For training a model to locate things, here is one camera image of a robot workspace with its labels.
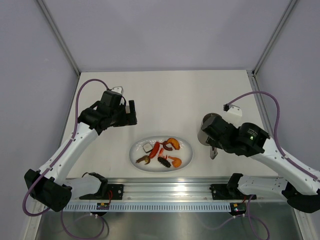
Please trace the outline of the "metal tongs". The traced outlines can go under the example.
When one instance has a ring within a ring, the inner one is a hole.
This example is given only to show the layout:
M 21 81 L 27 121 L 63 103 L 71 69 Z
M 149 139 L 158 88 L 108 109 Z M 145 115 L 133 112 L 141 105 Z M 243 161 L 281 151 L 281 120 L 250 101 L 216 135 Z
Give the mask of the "metal tongs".
M 211 158 L 212 160 L 214 160 L 217 155 L 218 155 L 218 150 L 217 150 L 217 148 L 211 146 L 211 147 L 210 147 L 210 153 L 209 153 L 210 158 Z

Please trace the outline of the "fried orange tempura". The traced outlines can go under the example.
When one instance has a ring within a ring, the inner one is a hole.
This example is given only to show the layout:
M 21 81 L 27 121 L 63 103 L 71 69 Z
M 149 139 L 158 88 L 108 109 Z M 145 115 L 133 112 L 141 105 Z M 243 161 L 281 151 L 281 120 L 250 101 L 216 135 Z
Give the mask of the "fried orange tempura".
M 175 138 L 169 138 L 167 141 L 167 144 L 170 144 L 175 150 L 179 150 L 181 148 L 180 143 Z

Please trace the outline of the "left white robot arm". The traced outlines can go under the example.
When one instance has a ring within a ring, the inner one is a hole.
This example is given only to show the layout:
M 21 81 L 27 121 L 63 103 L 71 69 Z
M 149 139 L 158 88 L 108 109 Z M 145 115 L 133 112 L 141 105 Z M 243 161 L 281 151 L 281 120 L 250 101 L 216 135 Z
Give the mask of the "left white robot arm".
M 67 180 L 67 176 L 84 150 L 109 127 L 138 123 L 135 102 L 126 101 L 121 86 L 103 92 L 100 100 L 76 115 L 75 128 L 55 154 L 38 170 L 29 169 L 24 180 L 27 196 L 60 212 L 70 200 L 99 200 L 110 196 L 108 179 L 91 172 Z

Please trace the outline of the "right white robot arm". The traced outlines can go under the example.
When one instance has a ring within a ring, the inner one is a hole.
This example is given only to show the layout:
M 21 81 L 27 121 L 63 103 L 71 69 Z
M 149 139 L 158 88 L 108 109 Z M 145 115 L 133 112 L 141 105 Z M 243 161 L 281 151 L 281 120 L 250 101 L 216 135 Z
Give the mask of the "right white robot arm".
M 282 150 L 270 135 L 253 123 L 239 127 L 212 115 L 200 127 L 206 144 L 228 154 L 256 160 L 280 175 L 268 179 L 234 173 L 226 184 L 232 198 L 254 195 L 284 199 L 294 209 L 314 213 L 320 209 L 320 173 Z

